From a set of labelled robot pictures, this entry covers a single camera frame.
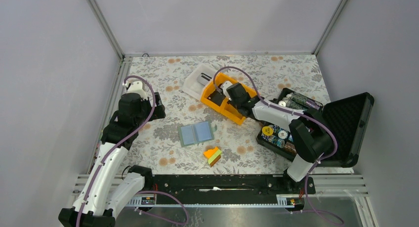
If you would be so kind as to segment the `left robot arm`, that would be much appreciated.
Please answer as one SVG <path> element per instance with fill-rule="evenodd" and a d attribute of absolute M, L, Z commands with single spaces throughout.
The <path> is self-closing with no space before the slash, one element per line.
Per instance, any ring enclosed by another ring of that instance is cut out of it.
<path fill-rule="evenodd" d="M 116 219 L 136 192 L 153 188 L 151 169 L 134 165 L 125 181 L 111 191 L 118 168 L 129 152 L 139 130 L 149 121 L 165 118 L 160 94 L 153 100 L 137 92 L 121 96 L 117 111 L 104 128 L 98 156 L 85 187 L 71 208 L 63 208 L 58 216 L 65 227 L 113 227 Z"/>

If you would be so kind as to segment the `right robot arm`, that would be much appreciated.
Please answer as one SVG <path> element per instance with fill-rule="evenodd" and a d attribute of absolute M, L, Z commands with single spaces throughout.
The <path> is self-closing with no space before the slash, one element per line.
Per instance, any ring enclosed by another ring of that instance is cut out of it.
<path fill-rule="evenodd" d="M 286 170 L 288 177 L 283 180 L 287 192 L 296 193 L 303 187 L 302 180 L 329 157 L 327 151 L 331 151 L 330 156 L 336 153 L 337 139 L 318 110 L 283 107 L 264 99 L 259 93 L 250 96 L 241 83 L 224 82 L 216 90 L 244 117 L 279 126 L 292 135 L 297 154 Z"/>

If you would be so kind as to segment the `green card holder wallet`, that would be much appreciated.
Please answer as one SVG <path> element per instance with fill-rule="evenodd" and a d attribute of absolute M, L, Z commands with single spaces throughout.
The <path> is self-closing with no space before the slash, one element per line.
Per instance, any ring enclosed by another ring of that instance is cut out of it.
<path fill-rule="evenodd" d="M 191 146 L 198 143 L 214 140 L 217 126 L 211 121 L 202 121 L 191 125 L 178 127 L 181 147 Z"/>

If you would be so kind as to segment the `yellow plastic divided bin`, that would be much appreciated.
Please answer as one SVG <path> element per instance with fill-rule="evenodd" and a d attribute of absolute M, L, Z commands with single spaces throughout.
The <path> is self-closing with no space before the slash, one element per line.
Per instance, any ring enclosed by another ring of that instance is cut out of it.
<path fill-rule="evenodd" d="M 223 83 L 238 83 L 237 80 L 223 74 L 223 73 L 218 73 L 215 77 L 215 80 L 212 79 L 207 86 L 204 88 L 203 90 L 203 94 L 201 97 L 200 102 L 202 102 L 203 104 L 209 106 L 210 108 L 212 108 L 214 111 L 220 113 L 221 115 L 225 116 L 226 118 L 230 119 L 231 121 L 233 121 L 234 123 L 241 125 L 244 122 L 244 118 L 242 119 L 238 119 L 233 117 L 233 115 L 229 112 L 227 112 L 225 110 L 225 106 L 227 104 L 228 99 L 225 98 L 222 105 L 221 106 L 217 106 L 216 104 L 212 103 L 210 100 L 208 100 L 208 96 L 213 93 L 215 90 L 217 90 L 218 92 L 222 92 L 222 84 Z M 248 91 L 251 95 L 256 95 L 256 92 L 254 89 L 249 88 L 245 85 L 243 85 L 246 89 L 246 91 Z"/>

